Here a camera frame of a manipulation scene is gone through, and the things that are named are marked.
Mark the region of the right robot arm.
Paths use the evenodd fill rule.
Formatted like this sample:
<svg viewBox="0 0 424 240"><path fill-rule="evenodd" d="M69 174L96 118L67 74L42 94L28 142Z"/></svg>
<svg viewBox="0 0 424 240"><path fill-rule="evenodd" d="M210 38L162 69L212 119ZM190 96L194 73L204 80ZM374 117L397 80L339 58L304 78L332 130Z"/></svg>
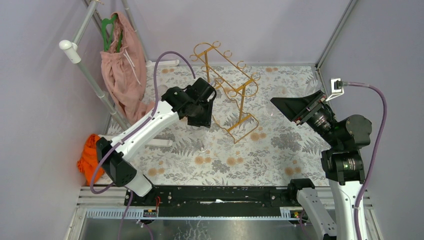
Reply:
<svg viewBox="0 0 424 240"><path fill-rule="evenodd" d="M365 168L360 150L371 143L372 123L354 114L336 120L322 91L305 97L273 97L271 103L296 125L308 124L330 148L321 153L321 166L328 179L336 219L332 219L309 178L292 179L287 201L301 206L319 240L366 240L362 187Z"/></svg>

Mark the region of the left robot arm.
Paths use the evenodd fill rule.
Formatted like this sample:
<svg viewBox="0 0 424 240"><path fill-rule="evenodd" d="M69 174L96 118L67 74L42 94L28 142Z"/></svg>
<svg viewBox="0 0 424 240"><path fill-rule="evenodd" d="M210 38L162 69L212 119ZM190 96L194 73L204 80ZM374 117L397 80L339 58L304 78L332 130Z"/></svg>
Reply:
<svg viewBox="0 0 424 240"><path fill-rule="evenodd" d="M98 167L103 169L112 183L125 187L135 194L144 206L155 200L153 184L130 164L130 159L162 130L186 118L194 127L210 128L213 103L217 91L203 78L185 88L170 87L143 118L121 134L96 142Z"/></svg>

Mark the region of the floral tablecloth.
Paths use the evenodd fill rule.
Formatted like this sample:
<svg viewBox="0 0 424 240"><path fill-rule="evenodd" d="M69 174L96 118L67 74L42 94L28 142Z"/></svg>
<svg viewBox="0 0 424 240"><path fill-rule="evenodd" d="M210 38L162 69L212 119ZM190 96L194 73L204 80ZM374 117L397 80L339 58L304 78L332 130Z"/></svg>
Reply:
<svg viewBox="0 0 424 240"><path fill-rule="evenodd" d="M237 86L244 78L232 66L215 66ZM307 125L297 126L280 112L268 116L269 94L276 86L287 88L286 97L304 97L308 84L318 80L311 66L249 66L246 73L260 73L259 90L247 98L243 110L259 120L259 127L234 144L212 121L206 128L209 148L196 150L196 139L186 119L161 131L157 138L172 140L171 147L145 146L130 164L158 185L285 186L291 179L309 178L316 186L327 186L321 167L321 152L328 144ZM213 116L229 125L237 119L237 108L219 89Z"/></svg>

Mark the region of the pink shorts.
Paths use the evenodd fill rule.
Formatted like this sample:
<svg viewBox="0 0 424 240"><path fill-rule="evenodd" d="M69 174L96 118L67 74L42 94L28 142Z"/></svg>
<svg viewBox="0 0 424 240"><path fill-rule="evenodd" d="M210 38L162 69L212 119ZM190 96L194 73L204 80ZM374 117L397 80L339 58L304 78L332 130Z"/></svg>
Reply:
<svg viewBox="0 0 424 240"><path fill-rule="evenodd" d="M100 52L101 73L117 110L133 125L152 110L155 103L142 102L147 87L142 44L127 17L122 12L112 14L115 13L118 18L114 40L108 51L104 51L103 46Z"/></svg>

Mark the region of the orange cloth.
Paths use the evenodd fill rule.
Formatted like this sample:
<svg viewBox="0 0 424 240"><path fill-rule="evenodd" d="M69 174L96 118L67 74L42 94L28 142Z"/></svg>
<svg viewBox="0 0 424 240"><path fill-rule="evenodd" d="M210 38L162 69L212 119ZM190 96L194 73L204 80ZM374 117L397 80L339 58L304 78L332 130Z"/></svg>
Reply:
<svg viewBox="0 0 424 240"><path fill-rule="evenodd" d="M92 177L98 166L96 142L99 139L100 137L96 134L91 134L87 138L83 146L81 158L76 163L78 171L85 177L86 186L91 184Z"/></svg>

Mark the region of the green clothes hanger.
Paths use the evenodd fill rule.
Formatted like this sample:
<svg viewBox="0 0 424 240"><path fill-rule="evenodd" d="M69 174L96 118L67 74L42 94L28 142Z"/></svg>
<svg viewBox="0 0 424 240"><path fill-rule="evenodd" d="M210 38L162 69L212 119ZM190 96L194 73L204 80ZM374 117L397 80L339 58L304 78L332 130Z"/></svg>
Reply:
<svg viewBox="0 0 424 240"><path fill-rule="evenodd" d="M114 13L110 18L104 18L101 21L101 36L103 39L103 51L107 52L110 50L111 44L114 40L113 31L115 29L115 23L118 19L118 14Z"/></svg>

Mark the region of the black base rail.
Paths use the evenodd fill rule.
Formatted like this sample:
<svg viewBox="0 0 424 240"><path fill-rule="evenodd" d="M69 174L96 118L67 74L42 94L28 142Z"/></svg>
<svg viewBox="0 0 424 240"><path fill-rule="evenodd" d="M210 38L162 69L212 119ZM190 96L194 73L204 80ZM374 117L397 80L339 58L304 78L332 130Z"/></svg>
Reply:
<svg viewBox="0 0 424 240"><path fill-rule="evenodd" d="M299 208L286 187L155 185L145 196L126 195L125 206L152 207L159 217L281 217Z"/></svg>

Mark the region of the silver clothes rail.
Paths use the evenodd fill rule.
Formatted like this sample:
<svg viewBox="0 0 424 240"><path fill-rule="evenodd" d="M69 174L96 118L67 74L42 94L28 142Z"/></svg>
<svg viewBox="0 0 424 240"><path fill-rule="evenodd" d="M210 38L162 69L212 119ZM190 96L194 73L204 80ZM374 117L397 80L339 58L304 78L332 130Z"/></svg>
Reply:
<svg viewBox="0 0 424 240"><path fill-rule="evenodd" d="M68 59L78 70L80 70L83 78L91 88L90 92L95 94L97 99L102 103L101 109L106 110L109 118L118 123L123 130L126 130L130 126L129 123L114 107L106 88L99 85L99 83L103 82L100 73L100 51L103 45L99 41L96 41L94 45L81 45L84 36L90 33L90 31L88 31L90 24L94 24L96 27L94 36L101 36L102 18L97 8L102 2L100 0L78 0L77 3L81 3L84 7L80 24L77 26L71 40L64 39L59 42L59 48L66 54Z"/></svg>

